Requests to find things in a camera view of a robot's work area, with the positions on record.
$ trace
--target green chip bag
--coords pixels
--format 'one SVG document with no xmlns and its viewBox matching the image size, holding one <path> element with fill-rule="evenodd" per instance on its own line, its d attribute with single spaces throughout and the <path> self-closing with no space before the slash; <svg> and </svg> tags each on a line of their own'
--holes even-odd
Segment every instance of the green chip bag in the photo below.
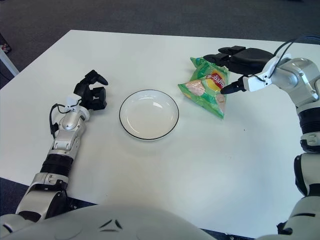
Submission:
<svg viewBox="0 0 320 240">
<path fill-rule="evenodd" d="M 178 84 L 179 89 L 192 101 L 223 119 L 226 97 L 220 94 L 220 90 L 228 85 L 228 69 L 208 62 L 203 57 L 190 59 L 196 70 L 189 82 Z"/>
</svg>

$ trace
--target white plate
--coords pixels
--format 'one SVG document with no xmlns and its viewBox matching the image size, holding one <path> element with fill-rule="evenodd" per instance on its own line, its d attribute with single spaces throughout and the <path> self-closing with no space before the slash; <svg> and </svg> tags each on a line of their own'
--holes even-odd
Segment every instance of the white plate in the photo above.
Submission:
<svg viewBox="0 0 320 240">
<path fill-rule="evenodd" d="M 171 132 L 179 119 L 176 102 L 158 90 L 137 91 L 124 100 L 119 112 L 123 128 L 143 140 L 162 138 Z"/>
</svg>

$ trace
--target robotic hand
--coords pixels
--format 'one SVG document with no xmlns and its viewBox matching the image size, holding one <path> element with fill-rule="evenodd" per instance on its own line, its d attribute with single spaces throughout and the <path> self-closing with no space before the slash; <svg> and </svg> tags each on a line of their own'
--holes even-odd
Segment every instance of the robotic hand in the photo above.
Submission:
<svg viewBox="0 0 320 240">
<path fill-rule="evenodd" d="M 222 94 L 256 91 L 271 84 L 287 92 L 300 120 L 300 144 L 306 152 L 294 160 L 295 184 L 304 195 L 294 207 L 288 221 L 279 224 L 279 235 L 260 240 L 320 239 L 320 72 L 305 58 L 292 59 L 243 46 L 224 47 L 218 54 L 204 56 L 218 66 L 242 74 L 238 81 L 221 90 Z"/>
</svg>

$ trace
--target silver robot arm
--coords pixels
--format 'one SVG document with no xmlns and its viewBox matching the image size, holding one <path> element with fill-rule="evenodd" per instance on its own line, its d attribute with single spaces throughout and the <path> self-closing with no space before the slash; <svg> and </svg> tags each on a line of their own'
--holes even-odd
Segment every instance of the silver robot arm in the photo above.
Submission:
<svg viewBox="0 0 320 240">
<path fill-rule="evenodd" d="M 53 143 L 39 173 L 23 196 L 15 214 L 0 217 L 0 237 L 38 223 L 69 210 L 67 186 L 69 172 L 79 150 L 81 136 L 89 120 L 91 110 L 101 110 L 107 105 L 106 90 L 89 85 L 108 82 L 92 70 L 76 85 L 74 93 L 66 98 L 66 105 L 55 104 L 50 111 L 50 131 Z M 58 108 L 65 114 L 59 123 L 52 124 L 52 111 Z"/>
<path fill-rule="evenodd" d="M 305 58 L 272 57 L 260 73 L 242 76 L 221 93 L 239 90 L 257 91 L 276 85 L 288 93 L 296 107 L 305 153 L 294 160 L 295 184 L 304 195 L 294 207 L 288 221 L 278 226 L 278 235 L 257 240 L 320 239 L 320 72 Z"/>
</svg>

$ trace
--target plate rim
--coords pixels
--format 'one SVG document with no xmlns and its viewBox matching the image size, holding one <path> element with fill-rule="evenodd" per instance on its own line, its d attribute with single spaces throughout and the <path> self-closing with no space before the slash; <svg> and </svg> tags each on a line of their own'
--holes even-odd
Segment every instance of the plate rim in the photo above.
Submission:
<svg viewBox="0 0 320 240">
<path fill-rule="evenodd" d="M 177 116 L 177 118 L 176 118 L 176 122 L 175 122 L 174 126 L 170 129 L 170 131 L 168 131 L 166 134 L 164 134 L 164 135 L 162 135 L 162 136 L 158 136 L 158 137 L 155 137 L 155 138 L 143 138 L 143 137 L 135 136 L 135 135 L 133 135 L 132 133 L 128 132 L 128 130 L 125 128 L 125 126 L 123 125 L 123 123 L 122 123 L 122 121 L 121 121 L 120 113 L 121 113 L 122 106 L 124 105 L 124 103 L 126 102 L 126 100 L 127 100 L 128 98 L 130 98 L 132 95 L 134 95 L 134 94 L 136 94 L 136 93 L 139 93 L 139 92 L 143 92 L 143 91 L 156 91 L 156 92 L 163 93 L 163 94 L 167 95 L 169 98 L 171 98 L 172 101 L 174 102 L 175 106 L 176 106 L 177 113 L 178 113 L 178 116 Z M 168 134 L 176 127 L 176 125 L 177 125 L 177 123 L 178 123 L 178 120 L 179 120 L 179 116 L 180 116 L 179 107 L 178 107 L 176 101 L 175 101 L 170 95 L 166 94 L 166 93 L 163 92 L 163 91 L 156 90 L 156 89 L 144 89 L 144 90 L 139 90 L 139 91 L 136 91 L 136 92 L 130 94 L 129 96 L 126 97 L 125 100 L 123 100 L 123 102 L 122 102 L 122 104 L 121 104 L 121 106 L 120 106 L 120 109 L 119 109 L 119 120 L 120 120 L 120 123 L 121 123 L 122 128 L 123 128 L 128 134 L 130 134 L 131 136 L 133 136 L 133 137 L 135 137 L 135 138 L 137 138 L 137 139 L 147 140 L 147 141 L 160 139 L 160 138 L 163 138 L 164 136 L 168 135 Z"/>
</svg>

